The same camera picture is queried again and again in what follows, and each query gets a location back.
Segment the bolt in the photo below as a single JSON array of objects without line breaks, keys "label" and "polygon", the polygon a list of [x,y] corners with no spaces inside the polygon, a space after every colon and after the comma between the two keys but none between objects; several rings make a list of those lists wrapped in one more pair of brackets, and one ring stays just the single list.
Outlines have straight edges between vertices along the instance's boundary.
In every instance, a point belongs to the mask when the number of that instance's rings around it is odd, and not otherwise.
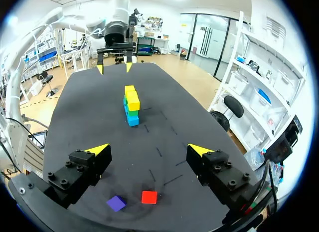
[{"label": "bolt", "polygon": [[228,188],[230,188],[231,190],[234,189],[237,185],[237,182],[235,180],[231,180],[228,182]]},{"label": "bolt", "polygon": [[70,161],[67,161],[65,162],[65,166],[70,168],[72,166],[72,163]]},{"label": "bolt", "polygon": [[232,167],[232,164],[231,164],[230,161],[226,163],[226,167],[227,167],[227,168],[231,168],[231,167]]},{"label": "bolt", "polygon": [[34,187],[34,184],[32,184],[32,183],[29,183],[28,184],[28,188],[31,190],[31,189],[33,189],[33,187]]},{"label": "bolt", "polygon": [[245,180],[245,181],[249,180],[249,174],[248,173],[243,174],[243,180]]},{"label": "bolt", "polygon": [[62,179],[62,180],[60,181],[60,184],[61,184],[61,186],[62,186],[63,188],[66,188],[66,187],[68,187],[69,182],[68,182],[67,179]]},{"label": "bolt", "polygon": [[20,187],[20,189],[19,189],[19,193],[20,193],[20,195],[24,195],[24,194],[25,194],[25,189],[24,189],[24,188],[22,188],[22,187]]},{"label": "bolt", "polygon": [[220,172],[221,170],[221,167],[220,166],[214,166],[214,171],[215,172]]},{"label": "bolt", "polygon": [[76,167],[76,170],[78,172],[82,172],[82,171],[84,171],[84,168],[83,168],[83,166],[79,165],[79,166]]},{"label": "bolt", "polygon": [[54,180],[55,179],[55,175],[52,172],[48,173],[48,177],[49,177],[50,180]]}]

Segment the yellow block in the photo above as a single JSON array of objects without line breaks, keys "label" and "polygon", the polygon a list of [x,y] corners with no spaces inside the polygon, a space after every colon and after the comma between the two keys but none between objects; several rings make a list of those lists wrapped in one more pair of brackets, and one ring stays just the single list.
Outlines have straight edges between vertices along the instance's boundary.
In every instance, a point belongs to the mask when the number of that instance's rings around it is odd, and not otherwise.
[{"label": "yellow block", "polygon": [[136,91],[128,92],[127,101],[129,111],[138,111],[140,109],[140,100]]},{"label": "yellow block", "polygon": [[130,71],[131,66],[132,66],[131,62],[126,63],[126,73],[128,73]]},{"label": "yellow block", "polygon": [[127,98],[128,97],[128,92],[129,91],[135,91],[135,88],[134,88],[134,86],[125,86],[124,87],[124,91],[125,91],[125,97]]},{"label": "yellow block", "polygon": [[200,147],[197,145],[193,145],[193,144],[189,144],[189,146],[191,146],[201,157],[203,157],[203,154],[207,153],[207,152],[215,152],[209,149],[206,149],[204,147]]},{"label": "yellow block", "polygon": [[101,75],[103,75],[103,65],[97,65],[96,67],[98,68]]},{"label": "yellow block", "polygon": [[104,144],[104,145],[101,145],[101,146],[97,146],[97,147],[93,147],[91,149],[88,149],[88,150],[85,150],[85,151],[89,151],[91,153],[94,153],[96,156],[101,152],[103,151],[103,149],[107,146],[109,146],[110,144]]}]

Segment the red block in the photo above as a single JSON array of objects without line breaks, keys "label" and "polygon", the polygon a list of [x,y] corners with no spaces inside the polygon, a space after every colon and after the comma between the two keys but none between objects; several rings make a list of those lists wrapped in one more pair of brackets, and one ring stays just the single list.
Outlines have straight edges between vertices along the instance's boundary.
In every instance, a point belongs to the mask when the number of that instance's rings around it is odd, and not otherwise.
[{"label": "red block", "polygon": [[156,191],[143,191],[142,192],[142,204],[155,205],[158,200],[158,193]]}]

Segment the purple block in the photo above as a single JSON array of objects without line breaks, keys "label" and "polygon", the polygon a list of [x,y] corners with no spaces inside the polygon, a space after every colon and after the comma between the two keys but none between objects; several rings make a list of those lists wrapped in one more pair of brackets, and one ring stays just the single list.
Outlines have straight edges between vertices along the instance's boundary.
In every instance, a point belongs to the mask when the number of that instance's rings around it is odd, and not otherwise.
[{"label": "purple block", "polygon": [[126,204],[121,200],[121,197],[119,197],[119,196],[114,196],[113,198],[108,200],[106,203],[115,212],[119,211],[120,209],[122,209],[122,208],[124,208],[126,206]]}]

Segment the blue block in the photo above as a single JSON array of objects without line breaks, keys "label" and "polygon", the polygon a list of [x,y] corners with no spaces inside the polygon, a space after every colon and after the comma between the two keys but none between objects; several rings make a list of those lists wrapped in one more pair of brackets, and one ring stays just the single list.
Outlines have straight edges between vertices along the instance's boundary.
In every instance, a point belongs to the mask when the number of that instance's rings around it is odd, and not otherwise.
[{"label": "blue block", "polygon": [[137,126],[139,124],[139,117],[138,116],[129,116],[126,115],[127,119],[128,119],[128,124],[129,126]]},{"label": "blue block", "polygon": [[115,212],[123,209],[126,204],[124,203],[124,201],[121,199],[121,197],[119,196],[114,196],[113,198],[111,198],[110,200],[108,200],[106,202],[109,207],[112,208],[112,210],[114,210]]}]

